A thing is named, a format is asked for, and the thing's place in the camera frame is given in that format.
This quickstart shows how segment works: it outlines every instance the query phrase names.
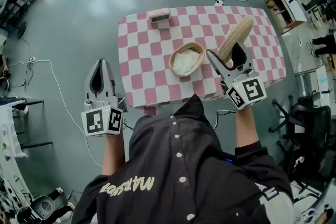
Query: wheel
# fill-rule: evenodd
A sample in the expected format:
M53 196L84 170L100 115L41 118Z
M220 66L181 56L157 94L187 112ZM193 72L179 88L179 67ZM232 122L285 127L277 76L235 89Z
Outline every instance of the wheel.
M22 38L23 34L24 34L25 31L26 31L26 28L27 28L27 22L23 22L23 23L20 25L19 29L17 30L16 37L17 37L18 39Z

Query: black chair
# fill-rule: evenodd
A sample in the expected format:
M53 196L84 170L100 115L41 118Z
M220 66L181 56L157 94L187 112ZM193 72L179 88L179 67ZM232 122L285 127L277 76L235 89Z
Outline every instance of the black chair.
M284 113L285 120L275 129L269 129L270 132L275 132L286 124L286 135L282 138L291 141L290 149L286 150L280 141L277 144L285 156L282 161L283 169L290 181L295 180L301 186L300 192L308 185L323 189L325 183L334 176L336 164L332 157L331 169L327 173L322 172L331 138L331 112L329 106L314 108L313 100L313 95L299 98L297 104L291 105L289 113L274 100L273 104ZM304 127L304 132L295 133L295 125Z

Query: checkered tablecloth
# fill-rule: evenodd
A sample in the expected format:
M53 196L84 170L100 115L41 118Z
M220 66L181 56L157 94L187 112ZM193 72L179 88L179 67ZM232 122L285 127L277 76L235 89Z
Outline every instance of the checkered tablecloth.
M253 29L245 41L265 87L282 80L286 69L279 40L262 9L235 6L171 8L169 21L151 24L148 13L129 15L119 22L119 63L130 106L155 106L186 101L194 93L201 99L224 96L220 78L204 57L189 77L179 78L169 69L174 50L198 42L215 52L231 27L250 15Z

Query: white button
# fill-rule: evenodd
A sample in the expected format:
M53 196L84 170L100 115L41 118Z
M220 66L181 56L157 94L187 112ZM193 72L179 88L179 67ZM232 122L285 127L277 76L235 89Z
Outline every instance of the white button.
M192 220L195 217L194 214L189 214L187 215L187 220Z

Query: black and white marker cube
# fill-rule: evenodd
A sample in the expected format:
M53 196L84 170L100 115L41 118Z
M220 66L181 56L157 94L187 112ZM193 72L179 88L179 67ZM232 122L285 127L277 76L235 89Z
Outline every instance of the black and white marker cube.
M259 103L266 98L266 91L260 76L232 83L226 91L238 110Z
M90 109L81 113L86 136L119 134L122 126L122 109L112 105Z

